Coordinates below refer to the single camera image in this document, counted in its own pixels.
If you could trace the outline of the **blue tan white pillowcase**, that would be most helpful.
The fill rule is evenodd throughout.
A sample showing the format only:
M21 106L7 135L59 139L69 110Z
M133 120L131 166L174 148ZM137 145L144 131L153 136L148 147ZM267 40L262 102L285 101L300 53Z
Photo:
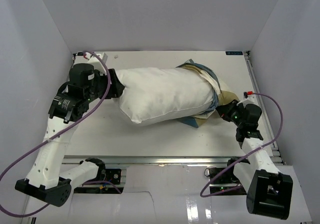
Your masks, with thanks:
M209 82L213 91L213 99L209 107L205 111L201 111L197 115L186 116L177 119L180 123L185 125L199 128L207 122L208 118L214 113L217 107L227 105L233 100L239 101L238 96L234 93L229 86L209 67L198 64L192 59L187 60L178 68L191 70L200 75L203 79Z

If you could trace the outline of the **white pillow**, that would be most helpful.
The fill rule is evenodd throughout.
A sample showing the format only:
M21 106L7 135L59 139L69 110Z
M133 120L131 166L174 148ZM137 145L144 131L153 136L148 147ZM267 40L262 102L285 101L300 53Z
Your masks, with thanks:
M219 103L213 86L192 70L135 68L117 70L116 76L124 90L114 102L135 125L197 116Z

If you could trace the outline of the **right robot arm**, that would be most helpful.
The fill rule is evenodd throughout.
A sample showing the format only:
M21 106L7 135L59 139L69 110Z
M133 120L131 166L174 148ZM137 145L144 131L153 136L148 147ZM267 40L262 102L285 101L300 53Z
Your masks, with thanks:
M280 172L263 148L263 137L258 130L261 108L248 101L233 100L217 107L219 116L236 125L236 140L246 154L244 159L232 158L226 178L238 183L246 191L249 213L286 220L291 207L292 178Z

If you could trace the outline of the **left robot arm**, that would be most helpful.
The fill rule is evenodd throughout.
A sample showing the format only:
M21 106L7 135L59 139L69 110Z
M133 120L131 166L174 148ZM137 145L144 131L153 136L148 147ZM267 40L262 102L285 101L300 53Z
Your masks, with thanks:
M109 74L80 63L69 71L49 109L44 146L30 172L15 184L15 189L57 207L64 205L72 190L87 181L101 183L106 177L105 164L98 158L87 158L75 168L61 173L61 165L71 138L85 114L92 114L90 103L119 97L124 85L115 70Z

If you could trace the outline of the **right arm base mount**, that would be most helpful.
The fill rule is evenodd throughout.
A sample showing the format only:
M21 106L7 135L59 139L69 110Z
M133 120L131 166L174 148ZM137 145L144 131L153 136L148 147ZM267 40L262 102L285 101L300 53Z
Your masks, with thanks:
M225 167L229 166L235 161L234 158L228 160L226 166L208 166L204 170L204 176L209 180L212 180L217 174L224 170ZM244 187L241 185L239 179L233 174L233 167L227 172L223 173L213 184L209 185L210 194L221 192L222 195L246 195Z

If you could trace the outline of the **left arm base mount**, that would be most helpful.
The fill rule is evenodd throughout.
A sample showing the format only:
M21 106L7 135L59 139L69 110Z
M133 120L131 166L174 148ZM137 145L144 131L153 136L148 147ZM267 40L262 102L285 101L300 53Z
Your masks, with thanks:
M98 173L94 179L86 181L85 185L78 187L74 193L81 194L122 194L121 185L122 170L119 168L106 168L106 164L97 158L87 158L86 162L92 162L98 166Z

